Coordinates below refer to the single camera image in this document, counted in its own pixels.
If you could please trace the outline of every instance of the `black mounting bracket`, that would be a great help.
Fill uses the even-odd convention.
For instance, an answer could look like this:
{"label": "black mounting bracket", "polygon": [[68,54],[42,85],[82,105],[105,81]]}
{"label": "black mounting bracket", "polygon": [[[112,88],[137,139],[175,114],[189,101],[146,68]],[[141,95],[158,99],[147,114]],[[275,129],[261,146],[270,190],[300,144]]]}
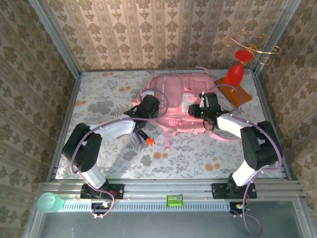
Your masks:
{"label": "black mounting bracket", "polygon": [[95,215],[100,216],[105,213],[110,208],[110,204],[105,204],[103,202],[93,202],[91,203],[90,209]]}
{"label": "black mounting bracket", "polygon": [[[213,199],[243,199],[244,192],[247,186],[239,187],[234,192],[230,192],[227,183],[213,183],[211,185],[211,192]],[[248,195],[250,198],[257,198],[257,190],[252,183],[248,189]]]}
{"label": "black mounting bracket", "polygon": [[237,205],[241,205],[242,202],[230,202],[230,211],[229,213],[232,215],[242,214],[242,209],[237,208]]}
{"label": "black mounting bracket", "polygon": [[[106,181],[106,183],[102,187],[100,187],[100,190],[110,192],[114,196],[115,200],[121,200],[123,199],[124,195],[124,184],[109,184],[108,181]],[[107,200],[111,199],[111,197],[104,192],[93,190],[91,187],[88,186],[88,184],[85,183],[81,187],[80,199]]]}

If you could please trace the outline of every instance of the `orange cap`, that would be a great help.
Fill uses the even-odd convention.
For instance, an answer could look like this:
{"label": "orange cap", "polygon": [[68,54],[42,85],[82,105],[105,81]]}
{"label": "orange cap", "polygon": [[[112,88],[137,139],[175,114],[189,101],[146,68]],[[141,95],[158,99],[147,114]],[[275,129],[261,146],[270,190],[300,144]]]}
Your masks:
{"label": "orange cap", "polygon": [[148,145],[154,144],[154,141],[151,138],[146,139],[146,142],[148,143]]}

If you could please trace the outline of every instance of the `gray floor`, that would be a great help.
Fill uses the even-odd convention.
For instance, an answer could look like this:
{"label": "gray floor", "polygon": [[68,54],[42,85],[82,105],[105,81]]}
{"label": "gray floor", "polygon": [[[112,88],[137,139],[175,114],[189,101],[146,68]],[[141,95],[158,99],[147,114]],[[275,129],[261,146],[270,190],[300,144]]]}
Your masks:
{"label": "gray floor", "polygon": [[[261,238],[301,238],[292,203],[254,202],[263,226]],[[112,212],[104,219],[90,213],[44,216],[40,238],[245,238],[243,220],[224,212]],[[250,228],[257,231],[255,223]]]}

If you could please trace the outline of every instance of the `light blue cup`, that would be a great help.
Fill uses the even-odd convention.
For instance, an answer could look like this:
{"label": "light blue cup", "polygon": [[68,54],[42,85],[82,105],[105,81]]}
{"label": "light blue cup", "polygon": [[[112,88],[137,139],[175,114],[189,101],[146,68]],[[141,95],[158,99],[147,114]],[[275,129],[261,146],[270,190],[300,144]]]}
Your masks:
{"label": "light blue cup", "polygon": [[47,192],[39,197],[36,207],[41,212],[57,212],[63,208],[64,203],[57,195]]}

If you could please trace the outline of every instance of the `brown wooden board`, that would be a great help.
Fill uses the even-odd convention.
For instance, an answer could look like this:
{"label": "brown wooden board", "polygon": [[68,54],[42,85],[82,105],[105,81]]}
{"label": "brown wooden board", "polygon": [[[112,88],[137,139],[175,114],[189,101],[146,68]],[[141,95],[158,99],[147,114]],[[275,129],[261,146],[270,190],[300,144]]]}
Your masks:
{"label": "brown wooden board", "polygon": [[[214,82],[215,85],[225,84],[224,78],[221,78]],[[240,98],[239,94],[232,88],[226,86],[218,87],[219,91],[226,97],[226,99],[231,103],[232,106],[236,107],[239,105]],[[236,87],[236,89],[241,93],[242,104],[252,100],[249,94],[241,86]]]}

